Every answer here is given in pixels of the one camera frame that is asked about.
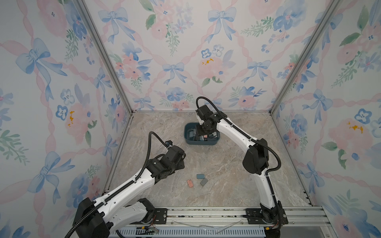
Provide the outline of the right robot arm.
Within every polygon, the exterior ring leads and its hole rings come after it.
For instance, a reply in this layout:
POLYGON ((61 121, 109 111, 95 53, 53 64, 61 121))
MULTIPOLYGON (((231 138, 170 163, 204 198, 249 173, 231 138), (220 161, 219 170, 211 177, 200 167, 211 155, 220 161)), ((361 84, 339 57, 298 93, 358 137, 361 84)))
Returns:
POLYGON ((198 135, 222 133, 245 152, 242 164, 247 172, 254 175, 260 195, 260 218, 266 224, 273 225, 271 230, 279 230, 287 223, 287 217, 281 202, 276 198, 269 174, 281 168, 280 157, 268 146, 266 140, 244 132, 219 110, 214 113, 207 105, 198 106, 196 116, 199 121, 196 126, 198 135))

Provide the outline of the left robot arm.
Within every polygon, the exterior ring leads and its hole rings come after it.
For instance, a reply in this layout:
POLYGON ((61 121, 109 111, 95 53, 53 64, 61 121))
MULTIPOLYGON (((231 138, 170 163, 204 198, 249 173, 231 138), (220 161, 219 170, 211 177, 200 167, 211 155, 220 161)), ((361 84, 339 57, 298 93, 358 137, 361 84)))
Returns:
POLYGON ((184 169, 186 154, 177 146, 170 146, 167 153, 148 159, 141 169, 128 181, 109 193, 91 201, 84 199, 78 206, 72 228, 67 238, 107 238, 111 233, 130 224, 150 224, 155 219, 155 207, 146 199, 128 203, 159 181, 184 169))

